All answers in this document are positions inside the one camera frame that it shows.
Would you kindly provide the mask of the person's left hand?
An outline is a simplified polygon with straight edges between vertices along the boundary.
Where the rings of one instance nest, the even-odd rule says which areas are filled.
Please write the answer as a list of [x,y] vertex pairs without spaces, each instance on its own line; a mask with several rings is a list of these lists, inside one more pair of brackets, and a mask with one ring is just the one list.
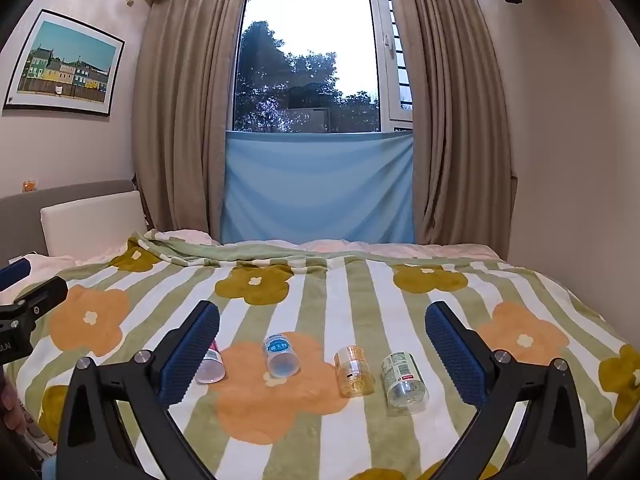
[[1,375],[1,411],[4,426],[22,434],[26,429],[26,420],[17,392],[4,375]]

